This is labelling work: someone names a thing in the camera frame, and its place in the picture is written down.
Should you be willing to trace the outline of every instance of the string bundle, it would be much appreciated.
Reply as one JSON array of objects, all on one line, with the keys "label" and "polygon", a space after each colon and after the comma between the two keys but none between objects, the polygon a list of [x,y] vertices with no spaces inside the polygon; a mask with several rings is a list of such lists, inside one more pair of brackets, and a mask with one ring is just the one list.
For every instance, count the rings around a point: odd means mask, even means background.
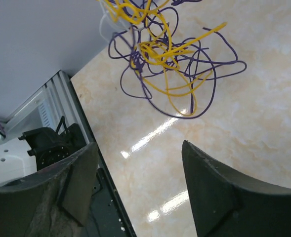
[{"label": "string bundle", "polygon": [[[203,28],[206,32],[197,38],[187,38],[183,42],[174,43],[172,41],[172,37],[177,30],[179,16],[174,7],[165,7],[168,1],[169,0],[166,0],[163,4],[158,6],[151,0],[143,0],[141,5],[137,5],[133,0],[123,0],[123,2],[119,2],[119,0],[100,0],[100,5],[104,13],[109,13],[112,21],[120,22],[124,28],[121,32],[113,33],[113,36],[109,42],[108,55],[112,59],[125,59],[128,62],[128,65],[123,70],[120,78],[121,89],[126,95],[134,98],[147,99],[156,110],[167,116],[182,119],[194,119],[203,115],[211,106],[215,94],[217,79],[239,74],[246,70],[247,65],[244,61],[238,60],[236,51],[227,42],[224,36],[218,32],[226,26],[226,22],[213,29]],[[179,5],[185,1],[199,2],[201,0],[173,0],[172,5]],[[176,25],[173,31],[170,30],[169,23],[163,16],[163,12],[167,10],[172,10],[175,13]],[[158,27],[161,32],[157,35],[154,34],[153,30],[151,30],[153,26],[156,28]],[[143,31],[148,32],[148,39],[145,41],[143,41]],[[207,54],[209,48],[202,47],[201,39],[212,33],[217,34],[228,46],[235,57],[234,60],[227,62],[211,60]],[[131,34],[132,36],[132,43],[129,43],[125,38],[128,34]],[[125,42],[130,50],[129,54],[123,55],[119,51],[117,48],[117,39],[121,39]],[[111,54],[110,49],[112,47],[119,56],[113,56]],[[186,65],[185,69],[181,68],[180,63],[182,65]],[[199,63],[208,64],[209,67],[207,69],[203,69],[202,71],[198,70]],[[220,77],[216,75],[217,68],[224,65],[233,65],[237,63],[243,64],[243,69]],[[136,77],[138,78],[144,92],[144,96],[131,95],[124,89],[122,80],[124,74],[129,68],[134,71]],[[154,72],[154,68],[159,68],[159,71]],[[146,71],[149,71],[149,75],[143,75],[145,69]],[[174,71],[184,81],[184,84],[181,86],[170,87],[170,81],[167,76],[168,71]],[[160,74],[163,74],[165,77],[165,89],[158,88],[150,82],[150,80],[148,80],[148,78],[155,77]],[[197,98],[195,91],[207,80],[213,81],[211,99],[206,108],[202,112],[197,113]],[[178,115],[167,113],[155,105],[152,100],[153,96],[150,88],[166,95]],[[179,90],[183,90],[184,88],[187,88],[186,92],[179,92]],[[172,98],[187,95],[190,95],[190,113],[183,113],[174,105]]]}]

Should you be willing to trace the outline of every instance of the white plastic part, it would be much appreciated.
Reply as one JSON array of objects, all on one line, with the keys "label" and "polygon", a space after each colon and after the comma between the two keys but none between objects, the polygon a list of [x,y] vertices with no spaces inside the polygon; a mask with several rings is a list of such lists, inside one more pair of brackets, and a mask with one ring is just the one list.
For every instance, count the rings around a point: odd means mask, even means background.
[{"label": "white plastic part", "polygon": [[30,146],[18,138],[0,145],[0,186],[37,171],[35,156],[29,156]]}]

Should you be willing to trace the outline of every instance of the beige table surface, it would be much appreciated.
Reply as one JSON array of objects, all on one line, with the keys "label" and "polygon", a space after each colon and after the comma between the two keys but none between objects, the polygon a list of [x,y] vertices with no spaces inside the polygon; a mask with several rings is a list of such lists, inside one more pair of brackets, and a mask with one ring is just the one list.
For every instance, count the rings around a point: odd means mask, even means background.
[{"label": "beige table surface", "polygon": [[[245,174],[291,187],[291,0],[204,0],[176,9],[175,42],[227,21],[220,32],[248,64],[244,73],[218,81],[214,102],[202,117],[172,119],[146,100],[124,95],[119,79],[127,62],[109,59],[107,49],[72,78],[139,237],[197,235],[182,166],[183,140]],[[206,41],[212,59],[232,59],[216,42],[215,35]],[[131,71],[124,83],[129,92],[142,95]],[[200,110],[212,85],[208,81],[197,91]],[[154,96],[161,108],[172,111],[166,97]],[[189,109],[187,99],[177,105]]]}]

